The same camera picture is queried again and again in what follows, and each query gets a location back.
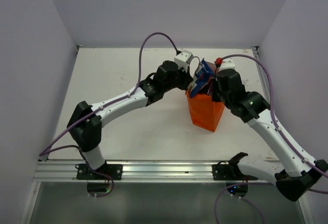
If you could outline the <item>blue white snack bag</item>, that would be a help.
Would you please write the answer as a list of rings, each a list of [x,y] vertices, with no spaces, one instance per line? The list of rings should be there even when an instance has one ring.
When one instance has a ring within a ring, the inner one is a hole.
[[[188,87],[189,98],[194,98],[199,91],[209,83],[214,76],[216,66],[203,58],[194,72],[193,80]]]

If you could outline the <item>orange paper bag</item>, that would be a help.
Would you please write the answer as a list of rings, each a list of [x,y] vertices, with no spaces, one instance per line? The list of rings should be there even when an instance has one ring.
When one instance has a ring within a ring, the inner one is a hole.
[[[222,102],[212,101],[212,89],[214,76],[194,98],[189,98],[188,90],[186,97],[188,102],[189,114],[193,125],[215,132],[224,111]]]

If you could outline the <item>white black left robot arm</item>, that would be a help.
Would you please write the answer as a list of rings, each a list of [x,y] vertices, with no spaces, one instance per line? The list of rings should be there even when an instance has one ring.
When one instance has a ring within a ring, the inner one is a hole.
[[[106,161],[99,147],[104,126],[133,110],[161,100],[172,89],[186,90],[192,80],[189,64],[167,60],[155,73],[149,74],[136,87],[118,97],[92,105],[86,101],[80,102],[67,129],[89,165],[89,174],[95,179],[101,179],[107,172]]]

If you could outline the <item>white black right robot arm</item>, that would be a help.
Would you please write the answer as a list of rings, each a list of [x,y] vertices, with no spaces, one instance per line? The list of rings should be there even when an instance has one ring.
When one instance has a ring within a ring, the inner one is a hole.
[[[247,176],[274,184],[288,200],[297,201],[327,172],[327,162],[309,155],[278,121],[270,104],[258,92],[246,91],[234,69],[215,75],[216,96],[231,113],[252,128],[278,157],[278,163],[240,152],[227,162],[212,166],[213,177],[242,180]]]

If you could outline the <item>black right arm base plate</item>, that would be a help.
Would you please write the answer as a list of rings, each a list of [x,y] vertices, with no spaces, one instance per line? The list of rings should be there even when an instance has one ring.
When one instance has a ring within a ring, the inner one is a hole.
[[[212,165],[214,180],[244,180],[246,176],[241,173],[238,164],[228,161],[220,161]]]

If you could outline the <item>front aluminium rail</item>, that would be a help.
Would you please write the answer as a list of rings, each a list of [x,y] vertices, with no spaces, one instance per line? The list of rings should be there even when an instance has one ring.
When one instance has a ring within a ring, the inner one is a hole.
[[[48,160],[37,164],[33,182],[92,182],[104,183],[79,169],[80,160]],[[115,170],[117,183],[208,183],[208,182],[262,182],[275,183],[275,174],[283,166],[277,161],[244,158],[238,163],[241,175],[217,169],[223,163],[216,161],[109,161]]]

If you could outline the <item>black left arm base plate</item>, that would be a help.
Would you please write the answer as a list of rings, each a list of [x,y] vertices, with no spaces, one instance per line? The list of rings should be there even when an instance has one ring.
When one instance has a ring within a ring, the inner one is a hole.
[[[76,164],[76,179],[78,180],[105,180],[110,176],[113,180],[121,180],[123,173],[122,164],[104,164],[99,169],[92,170],[86,164]]]

